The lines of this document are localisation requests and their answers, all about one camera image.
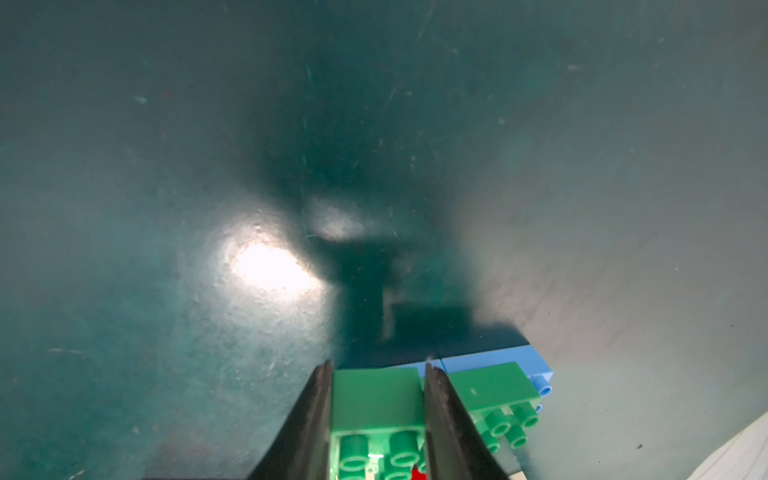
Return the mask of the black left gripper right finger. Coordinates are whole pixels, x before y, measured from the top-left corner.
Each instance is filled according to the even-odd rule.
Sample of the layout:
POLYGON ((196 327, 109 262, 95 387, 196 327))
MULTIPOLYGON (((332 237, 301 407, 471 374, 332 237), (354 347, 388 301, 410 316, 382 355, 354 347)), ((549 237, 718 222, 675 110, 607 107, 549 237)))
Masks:
POLYGON ((444 371, 426 366, 423 395, 427 478, 507 480, 444 371))

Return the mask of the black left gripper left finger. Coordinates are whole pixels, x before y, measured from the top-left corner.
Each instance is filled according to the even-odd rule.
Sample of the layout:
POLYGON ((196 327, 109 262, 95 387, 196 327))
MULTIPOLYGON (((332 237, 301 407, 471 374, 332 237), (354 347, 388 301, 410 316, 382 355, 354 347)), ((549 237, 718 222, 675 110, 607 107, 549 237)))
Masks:
POLYGON ((277 437, 248 480, 329 478, 333 374, 330 360, 313 370, 277 437))

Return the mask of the green lego brick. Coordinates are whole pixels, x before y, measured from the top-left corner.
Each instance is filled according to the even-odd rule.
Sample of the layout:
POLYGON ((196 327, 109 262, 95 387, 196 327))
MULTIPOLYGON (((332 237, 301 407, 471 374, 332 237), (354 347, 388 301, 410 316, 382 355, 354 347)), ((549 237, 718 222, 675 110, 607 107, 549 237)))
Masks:
POLYGON ((329 477, 409 479, 424 463, 424 400, 415 368, 337 370, 329 477))
POLYGON ((541 396, 514 362, 449 373, 448 378, 492 453, 506 442, 512 449, 528 443, 539 422, 541 396))

